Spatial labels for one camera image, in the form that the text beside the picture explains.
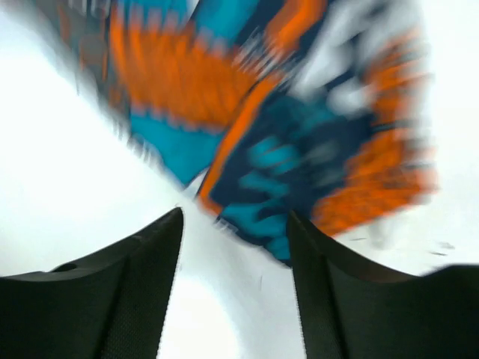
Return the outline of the colourful patterned shorts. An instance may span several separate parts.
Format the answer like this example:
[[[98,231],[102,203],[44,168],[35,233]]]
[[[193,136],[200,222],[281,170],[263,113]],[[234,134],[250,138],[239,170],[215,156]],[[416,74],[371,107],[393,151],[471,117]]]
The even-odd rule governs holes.
[[[419,201],[415,1],[48,1],[102,99],[242,240],[290,264],[290,212],[330,236]]]

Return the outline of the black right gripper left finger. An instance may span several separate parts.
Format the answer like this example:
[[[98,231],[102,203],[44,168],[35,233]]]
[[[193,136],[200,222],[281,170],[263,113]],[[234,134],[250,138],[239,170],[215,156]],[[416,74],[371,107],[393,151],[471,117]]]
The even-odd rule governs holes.
[[[1,279],[3,358],[155,358],[183,235],[170,212],[56,269]]]

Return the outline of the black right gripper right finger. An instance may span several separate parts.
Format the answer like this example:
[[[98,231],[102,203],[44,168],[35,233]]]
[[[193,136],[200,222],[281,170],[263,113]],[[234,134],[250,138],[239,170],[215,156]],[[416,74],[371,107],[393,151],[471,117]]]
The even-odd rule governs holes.
[[[357,254],[290,214],[287,222],[308,358],[476,358],[478,268],[425,276]]]

